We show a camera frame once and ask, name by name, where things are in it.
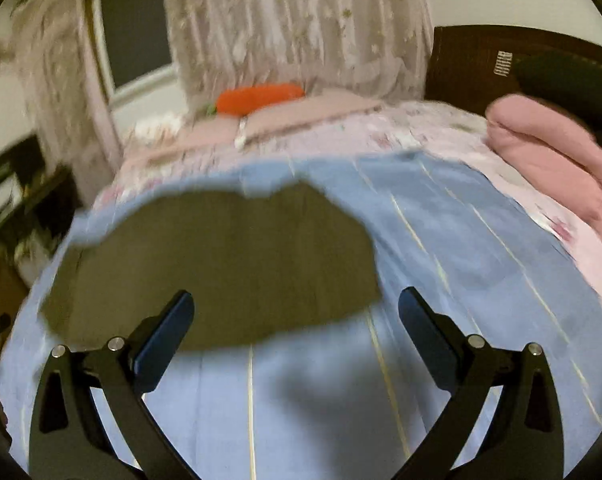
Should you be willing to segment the dark olive hooded puffer jacket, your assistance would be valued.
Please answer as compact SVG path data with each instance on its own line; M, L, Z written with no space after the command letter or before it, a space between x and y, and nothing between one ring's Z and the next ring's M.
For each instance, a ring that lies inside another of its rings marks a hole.
M71 245L40 312L66 344L92 349L130 335L180 290L195 303L185 351L336 322L381 297L364 226L299 182L261 197L152 200L103 240Z

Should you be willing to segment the black garment on quilt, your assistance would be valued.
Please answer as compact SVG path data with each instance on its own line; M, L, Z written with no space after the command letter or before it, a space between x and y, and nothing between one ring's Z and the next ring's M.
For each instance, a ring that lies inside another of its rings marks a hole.
M522 93L578 118L602 148L602 64L556 51L527 56L515 66Z

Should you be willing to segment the lace floral curtain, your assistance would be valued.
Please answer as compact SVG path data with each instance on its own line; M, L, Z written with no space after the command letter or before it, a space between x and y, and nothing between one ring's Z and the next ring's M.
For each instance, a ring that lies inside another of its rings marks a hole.
M108 186L123 150L100 75L89 0L24 0L12 18L28 116L49 165L70 168L86 206Z
M385 101L425 92L426 0L164 0L190 112L225 90L293 82Z

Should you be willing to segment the folded pink quilt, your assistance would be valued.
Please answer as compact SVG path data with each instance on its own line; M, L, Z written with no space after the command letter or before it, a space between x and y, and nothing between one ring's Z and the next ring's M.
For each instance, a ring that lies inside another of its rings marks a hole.
M487 146L602 239L602 148L580 122L522 94L486 109Z

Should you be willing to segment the dark wooden headboard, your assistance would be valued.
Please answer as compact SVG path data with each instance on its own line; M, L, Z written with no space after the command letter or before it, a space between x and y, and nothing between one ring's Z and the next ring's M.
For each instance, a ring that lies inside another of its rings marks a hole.
M516 63L546 51L602 65L602 47L558 32L506 25L438 26L423 97L482 115L492 101L519 90Z

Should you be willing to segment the pink pillow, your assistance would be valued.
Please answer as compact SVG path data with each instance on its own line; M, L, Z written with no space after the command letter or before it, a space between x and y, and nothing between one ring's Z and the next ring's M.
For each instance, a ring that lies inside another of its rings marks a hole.
M167 114L138 122L126 134L126 162L149 160L199 148L212 148L234 142L239 131L239 119L227 115L205 117L187 122L184 116Z
M318 122L378 110L382 105L382 100L359 96L348 90L324 89L317 96L266 106L241 119L235 148L241 150L253 142Z

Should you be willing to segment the black computer monitor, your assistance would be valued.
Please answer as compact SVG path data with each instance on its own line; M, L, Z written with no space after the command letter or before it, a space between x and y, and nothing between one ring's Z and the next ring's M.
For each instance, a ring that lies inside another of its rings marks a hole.
M8 166L16 175L22 188L31 185L46 169L38 136L31 133L0 152L0 168Z

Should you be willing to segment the left lace floral curtain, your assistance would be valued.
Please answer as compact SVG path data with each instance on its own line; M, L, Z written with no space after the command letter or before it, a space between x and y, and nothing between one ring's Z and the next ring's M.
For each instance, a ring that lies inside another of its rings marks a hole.
M70 168L86 206L108 186L123 150L100 75L89 0L24 0L12 18L28 116L49 165Z

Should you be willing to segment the left pink pillow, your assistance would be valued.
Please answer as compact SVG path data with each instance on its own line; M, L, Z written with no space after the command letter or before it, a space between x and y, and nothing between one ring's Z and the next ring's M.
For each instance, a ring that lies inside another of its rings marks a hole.
M234 142L239 131L239 119L227 115L205 117L187 122L184 116L167 114L138 122L126 134L126 162L149 160L199 148L212 148Z

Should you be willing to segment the dark wooden desk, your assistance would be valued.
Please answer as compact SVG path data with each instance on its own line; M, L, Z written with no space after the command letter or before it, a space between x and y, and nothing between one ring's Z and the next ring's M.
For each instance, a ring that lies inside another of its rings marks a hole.
M31 287L83 207L72 171L59 166L0 215L0 256Z

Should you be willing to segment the right pink pillow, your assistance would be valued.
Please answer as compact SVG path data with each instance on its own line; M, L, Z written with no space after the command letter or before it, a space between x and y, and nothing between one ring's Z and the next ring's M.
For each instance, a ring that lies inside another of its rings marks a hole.
M241 150L253 142L318 122L378 110L382 105L382 100L359 96L348 90L324 89L317 96L266 106L241 119L235 148Z

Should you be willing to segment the orange carrot plush pillow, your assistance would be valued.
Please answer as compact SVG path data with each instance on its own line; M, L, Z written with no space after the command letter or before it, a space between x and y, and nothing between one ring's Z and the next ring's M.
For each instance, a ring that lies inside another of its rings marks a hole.
M243 117L264 107L304 97L305 92L299 84L257 84L222 92L216 99L213 110L216 114Z

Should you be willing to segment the pink cartoon print bed sheet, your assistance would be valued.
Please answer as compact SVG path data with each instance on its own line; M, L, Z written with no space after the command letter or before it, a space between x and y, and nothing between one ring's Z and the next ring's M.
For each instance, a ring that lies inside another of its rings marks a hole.
M169 156L126 162L96 198L95 208L124 202L159 183L260 159L357 156L423 150L464 162L525 209L539 226L555 235L602 300L602 239L586 222L540 192L519 171L487 146L487 121L440 102L408 101L378 110L270 136L241 150L234 142Z

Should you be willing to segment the blue plaid bed sheet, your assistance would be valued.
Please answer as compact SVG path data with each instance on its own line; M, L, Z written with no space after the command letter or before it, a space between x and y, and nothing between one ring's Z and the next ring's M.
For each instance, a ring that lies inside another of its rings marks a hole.
M420 152L358 160L268 160L163 183L77 216L16 317L0 359L11 452L28 460L40 373L65 344L40 308L73 244L103 240L141 206L195 191L268 196L304 182L364 226L380 299L342 320L246 346L179 348L152 415L205 479L388 479L446 404L397 310L415 287L465 333L544 349L556 385L565 465L602 431L602 300L560 241L459 162Z

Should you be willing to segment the right lace floral curtain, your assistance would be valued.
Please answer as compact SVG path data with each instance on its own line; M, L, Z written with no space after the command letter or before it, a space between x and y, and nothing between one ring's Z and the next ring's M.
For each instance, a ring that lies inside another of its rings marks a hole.
M425 92L426 0L164 0L190 112L225 90L293 82L385 101Z

